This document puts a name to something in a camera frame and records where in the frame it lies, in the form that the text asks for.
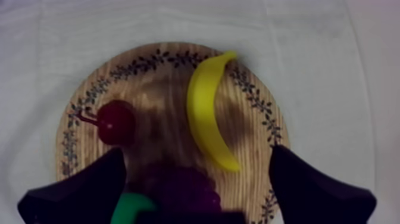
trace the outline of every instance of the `purple grape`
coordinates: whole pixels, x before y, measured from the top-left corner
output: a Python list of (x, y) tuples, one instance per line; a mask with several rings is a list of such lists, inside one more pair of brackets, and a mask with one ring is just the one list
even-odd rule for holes
[(156, 167), (146, 178), (154, 181), (148, 195), (166, 212), (220, 212), (215, 182), (191, 167)]

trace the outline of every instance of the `wood grain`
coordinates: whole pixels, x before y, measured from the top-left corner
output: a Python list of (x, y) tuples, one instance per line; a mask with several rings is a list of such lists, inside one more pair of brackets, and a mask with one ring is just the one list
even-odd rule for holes
[[(255, 86), (252, 94), (256, 95), (256, 89), (259, 89), (256, 95), (259, 102), (271, 103), (270, 120), (276, 120), (276, 126), (280, 128), (281, 138), (277, 141), (289, 147), (286, 126), (271, 93), (237, 61), (227, 66), (217, 90), (215, 111), (221, 134), (242, 169), (239, 173), (225, 172), (199, 152), (189, 132), (186, 91), (194, 71), (190, 61), (196, 64), (196, 60), (168, 61), (168, 58), (185, 58), (185, 55), (201, 61), (205, 56), (218, 54), (214, 49), (190, 43), (156, 43), (124, 52), (95, 70), (76, 90), (62, 115), (56, 143), (57, 180), (79, 172), (110, 149), (98, 139), (94, 126), (82, 122), (75, 124), (77, 107), (89, 107), (92, 113), (96, 113), (107, 102), (121, 99), (134, 106), (139, 121), (134, 147), (124, 150), (127, 182), (134, 181), (140, 169), (161, 160), (199, 167), (215, 180), (224, 209), (242, 209), (250, 220), (261, 220), (261, 206), (265, 204), (265, 198), (271, 196), (268, 177), (271, 149), (267, 142), (271, 130), (268, 130), (268, 125), (262, 124), (265, 112), (253, 106), (248, 99), (251, 94), (242, 91), (243, 86), (235, 85), (235, 79), (230, 74), (235, 73), (235, 69), (245, 74), (248, 82)], [(137, 75), (126, 76), (126, 80), (124, 76), (118, 80), (112, 76), (112, 71), (118, 70), (118, 66), (129, 68), (133, 60), (140, 63), (152, 58), (156, 58), (155, 70), (149, 63), (147, 71), (139, 69)], [(99, 86), (99, 80), (109, 81), (105, 87), (107, 92), (97, 92), (96, 97), (89, 97), (88, 92)], [(87, 98), (93, 98), (94, 102), (88, 100), (85, 103)], [(276, 209), (277, 206), (274, 206), (271, 215)]]

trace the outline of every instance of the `decorative border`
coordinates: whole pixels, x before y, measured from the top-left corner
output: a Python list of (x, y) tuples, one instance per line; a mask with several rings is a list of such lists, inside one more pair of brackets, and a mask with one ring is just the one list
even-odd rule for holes
[[(154, 54), (150, 54), (146, 58), (139, 56), (127, 66), (116, 66), (115, 70), (110, 71), (109, 77), (99, 77), (95, 82), (92, 82), (92, 87), (86, 91), (84, 97), (79, 97), (76, 102), (71, 102), (70, 111), (68, 112), (68, 130), (64, 131), (64, 139), (61, 143), (64, 147), (63, 156), (65, 158), (61, 163), (62, 174), (70, 176), (73, 169), (79, 165), (76, 154), (78, 139), (74, 130), (76, 126), (80, 125), (77, 115), (81, 111), (84, 111), (88, 116), (92, 116), (92, 106), (96, 103), (97, 97), (106, 93), (112, 82), (117, 83), (120, 80), (127, 80), (131, 76), (145, 74), (150, 70), (156, 71), (158, 66), (165, 63), (171, 64), (174, 68), (192, 66), (195, 69), (201, 61), (208, 57), (208, 55), (201, 56), (197, 52), (191, 53), (190, 51), (185, 51), (184, 53), (178, 52), (173, 55), (169, 51), (161, 52), (157, 49)], [(273, 114), (271, 110), (272, 103), (260, 98), (260, 89), (257, 89), (248, 80), (247, 72), (240, 71), (238, 67), (235, 67), (229, 76), (233, 79), (235, 85), (241, 88), (242, 92), (246, 93), (251, 107), (264, 113), (265, 120), (261, 124), (266, 126), (266, 131), (271, 131), (267, 141), (270, 143), (273, 140), (274, 144), (277, 144), (277, 141), (282, 139), (282, 136), (280, 135), (281, 128), (276, 124), (276, 119), (271, 119)], [(251, 224), (267, 224), (269, 220), (274, 218), (272, 212), (273, 206), (277, 205), (277, 200), (274, 191), (270, 189), (269, 192), (270, 196), (265, 198), (265, 203), (262, 205), (262, 219), (258, 222), (251, 222)]]

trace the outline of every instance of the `cherry stem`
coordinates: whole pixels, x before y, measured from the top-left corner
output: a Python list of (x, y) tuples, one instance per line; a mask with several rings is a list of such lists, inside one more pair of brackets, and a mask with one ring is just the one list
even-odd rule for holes
[(76, 114), (76, 117), (79, 118), (79, 120), (81, 120), (81, 121), (83, 121), (83, 122), (87, 122), (87, 123), (90, 123), (90, 124), (92, 124), (92, 125), (99, 126), (99, 123), (97, 122), (97, 120), (92, 120), (92, 119), (89, 119), (89, 118), (87, 118), (87, 117), (83, 117), (83, 115), (82, 115), (82, 110), (80, 110), (80, 111)]

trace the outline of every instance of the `banana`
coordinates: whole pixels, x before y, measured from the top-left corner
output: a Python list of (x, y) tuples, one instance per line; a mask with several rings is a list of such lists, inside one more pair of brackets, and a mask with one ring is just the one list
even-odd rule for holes
[(225, 65), (234, 58), (236, 53), (229, 51), (200, 63), (190, 79), (186, 98), (190, 132), (196, 144), (205, 155), (229, 171), (239, 171), (240, 165), (218, 129), (214, 100)]

